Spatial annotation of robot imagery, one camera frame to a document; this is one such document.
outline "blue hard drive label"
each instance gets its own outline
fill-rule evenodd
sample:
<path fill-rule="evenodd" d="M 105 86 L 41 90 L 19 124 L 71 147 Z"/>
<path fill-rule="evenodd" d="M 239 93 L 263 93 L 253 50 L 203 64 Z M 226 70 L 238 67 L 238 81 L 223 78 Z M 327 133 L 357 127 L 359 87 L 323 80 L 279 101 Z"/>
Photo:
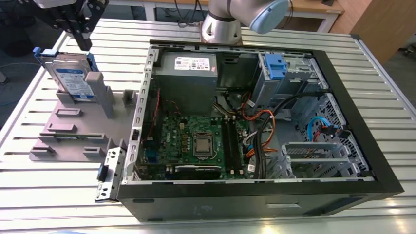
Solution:
<path fill-rule="evenodd" d="M 67 93 L 79 99 L 91 99 L 93 92 L 87 83 L 83 81 L 85 74 L 77 69 L 55 69 L 59 82 L 62 83 Z"/>

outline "ram slot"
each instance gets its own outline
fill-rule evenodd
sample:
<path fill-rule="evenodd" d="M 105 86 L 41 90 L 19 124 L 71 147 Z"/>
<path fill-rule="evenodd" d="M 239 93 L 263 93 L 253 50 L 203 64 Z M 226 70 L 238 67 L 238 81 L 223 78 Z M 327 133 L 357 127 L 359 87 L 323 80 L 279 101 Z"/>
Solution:
<path fill-rule="evenodd" d="M 241 155 L 238 150 L 238 134 L 235 131 L 234 121 L 227 122 L 227 137 L 229 137 L 229 148 L 230 148 L 230 158 L 231 158 L 231 169 L 237 173 L 241 167 Z"/>
<path fill-rule="evenodd" d="M 227 120 L 222 120 L 221 135 L 222 135 L 225 172 L 229 173 L 229 171 L 231 170 L 233 162 L 231 162 L 231 152 L 230 152 L 230 141 L 229 141 L 229 135 L 227 135 Z"/>

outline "green motherboard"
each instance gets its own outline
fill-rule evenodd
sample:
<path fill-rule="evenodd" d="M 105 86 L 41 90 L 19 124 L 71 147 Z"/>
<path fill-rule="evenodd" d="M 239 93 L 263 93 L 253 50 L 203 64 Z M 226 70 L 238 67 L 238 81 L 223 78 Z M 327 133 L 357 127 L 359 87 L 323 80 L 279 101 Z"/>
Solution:
<path fill-rule="evenodd" d="M 163 117 L 158 150 L 145 150 L 147 174 L 154 180 L 169 179 L 163 171 L 174 165 L 215 166 L 221 168 L 219 179 L 243 179 L 242 135 L 247 130 L 246 121 L 233 121 L 238 144 L 237 163 L 241 170 L 226 170 L 226 152 L 223 150 L 223 118 L 217 117 Z"/>

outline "floor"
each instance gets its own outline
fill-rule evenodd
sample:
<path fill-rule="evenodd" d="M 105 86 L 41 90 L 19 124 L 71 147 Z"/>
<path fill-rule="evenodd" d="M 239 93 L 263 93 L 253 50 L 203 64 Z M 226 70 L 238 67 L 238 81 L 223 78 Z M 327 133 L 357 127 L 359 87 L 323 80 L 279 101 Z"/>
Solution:
<path fill-rule="evenodd" d="M 186 15 L 186 10 L 181 10 L 181 15 Z M 105 10 L 102 18 L 145 20 L 143 9 L 141 7 L 129 8 L 127 6 L 109 6 Z M 177 22 L 175 12 L 173 9 L 157 10 L 157 20 L 166 22 Z M 194 21 L 202 20 L 198 12 L 194 14 Z M 25 29 L 34 46 L 41 48 L 51 48 L 61 31 L 50 29 L 42 22 L 37 20 L 35 24 Z M 30 83 L 37 72 L 38 66 L 34 64 L 15 64 L 2 67 L 10 63 L 37 63 L 33 55 L 29 53 L 22 57 L 9 57 L 0 50 L 0 72 L 9 78 L 5 85 L 0 85 L 0 128 L 3 125 L 9 114 L 13 111 L 15 103 Z M 398 88 L 407 97 L 413 106 L 416 106 L 416 58 L 409 58 L 397 52 L 383 66 Z"/>

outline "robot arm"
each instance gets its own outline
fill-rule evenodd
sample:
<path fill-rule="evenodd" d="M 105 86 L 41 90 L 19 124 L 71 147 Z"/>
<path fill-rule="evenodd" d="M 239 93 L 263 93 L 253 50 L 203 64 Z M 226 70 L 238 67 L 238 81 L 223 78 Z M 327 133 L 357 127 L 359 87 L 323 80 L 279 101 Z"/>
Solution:
<path fill-rule="evenodd" d="M 77 41 L 78 48 L 87 51 L 89 35 L 98 23 L 107 0 L 17 0 L 21 7 L 51 28 L 61 28 Z M 83 15 L 87 6 L 90 17 Z"/>
<path fill-rule="evenodd" d="M 241 39 L 239 23 L 255 33 L 275 28 L 287 11 L 287 0 L 209 0 L 202 24 L 205 42 L 235 44 Z"/>
<path fill-rule="evenodd" d="M 17 0 L 51 28 L 73 36 L 82 51 L 90 49 L 89 35 L 98 23 L 109 0 Z M 83 7 L 90 11 L 85 18 Z M 210 0 L 201 34 L 205 42 L 237 44 L 239 22 L 263 34 L 279 23 L 287 11 L 287 0 Z"/>

